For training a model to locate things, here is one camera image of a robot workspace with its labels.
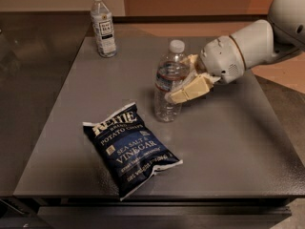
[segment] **clear bottle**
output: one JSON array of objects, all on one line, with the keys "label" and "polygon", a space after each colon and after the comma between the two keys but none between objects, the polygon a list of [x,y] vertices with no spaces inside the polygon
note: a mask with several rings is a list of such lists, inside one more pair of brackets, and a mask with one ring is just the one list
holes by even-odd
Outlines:
[{"label": "clear bottle", "polygon": [[154,90],[154,112],[159,121],[171,122],[180,114],[182,104],[172,104],[165,100],[165,94],[178,86],[187,77],[190,67],[182,63],[186,58],[185,44],[180,40],[173,40],[169,52],[159,63]]},{"label": "clear bottle", "polygon": [[93,0],[91,20],[99,54],[102,57],[116,55],[112,13],[103,0]]}]

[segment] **snack bag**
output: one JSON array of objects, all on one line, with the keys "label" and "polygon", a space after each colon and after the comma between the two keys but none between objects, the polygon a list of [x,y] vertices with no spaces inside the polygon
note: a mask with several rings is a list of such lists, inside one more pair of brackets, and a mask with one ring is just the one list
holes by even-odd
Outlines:
[{"label": "snack bag", "polygon": [[84,122],[84,132],[104,158],[123,200],[157,172],[182,164],[145,126],[135,103],[106,120]]}]

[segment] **water bottle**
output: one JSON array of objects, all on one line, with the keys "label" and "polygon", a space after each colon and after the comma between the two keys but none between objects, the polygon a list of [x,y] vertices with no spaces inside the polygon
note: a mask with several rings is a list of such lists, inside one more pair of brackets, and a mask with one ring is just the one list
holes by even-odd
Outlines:
[{"label": "water bottle", "polygon": [[185,44],[180,40],[173,40],[169,52],[159,63],[154,90],[154,111],[157,119],[162,122],[171,122],[180,114],[182,104],[172,104],[165,100],[165,94],[177,87],[187,77],[190,67],[182,61]]},{"label": "water bottle", "polygon": [[116,54],[112,13],[103,0],[93,0],[91,20],[95,33],[98,53],[102,57],[112,57]]}]

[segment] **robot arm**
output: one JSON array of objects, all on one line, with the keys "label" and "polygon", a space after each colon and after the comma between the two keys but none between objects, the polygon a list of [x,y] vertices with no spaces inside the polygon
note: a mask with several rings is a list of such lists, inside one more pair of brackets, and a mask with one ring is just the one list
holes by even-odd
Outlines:
[{"label": "robot arm", "polygon": [[215,84],[228,84],[252,67],[278,63],[304,51],[305,0],[274,0],[268,21],[258,20],[208,43],[198,58],[201,73],[190,73],[166,98],[173,103],[191,100],[206,94],[216,79]]}]

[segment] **table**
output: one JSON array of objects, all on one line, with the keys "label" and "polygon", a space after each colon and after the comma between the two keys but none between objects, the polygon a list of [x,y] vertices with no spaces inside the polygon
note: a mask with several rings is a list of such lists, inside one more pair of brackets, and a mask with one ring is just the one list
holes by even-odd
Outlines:
[{"label": "table", "polygon": [[[199,52],[211,38],[184,40],[189,52]],[[168,38],[120,38],[118,55],[104,59],[93,38],[85,38],[14,192],[17,198],[33,199],[41,217],[49,219],[57,215],[52,206],[66,216],[147,217],[163,211],[171,218],[263,215],[270,222],[289,214],[285,201],[305,197],[305,169],[251,72],[185,104],[175,122],[155,120],[156,64],[168,43]],[[133,101],[147,126],[184,164],[153,177],[119,203],[117,188],[81,124],[101,121]],[[94,213],[78,208],[85,205],[99,207]]]}]

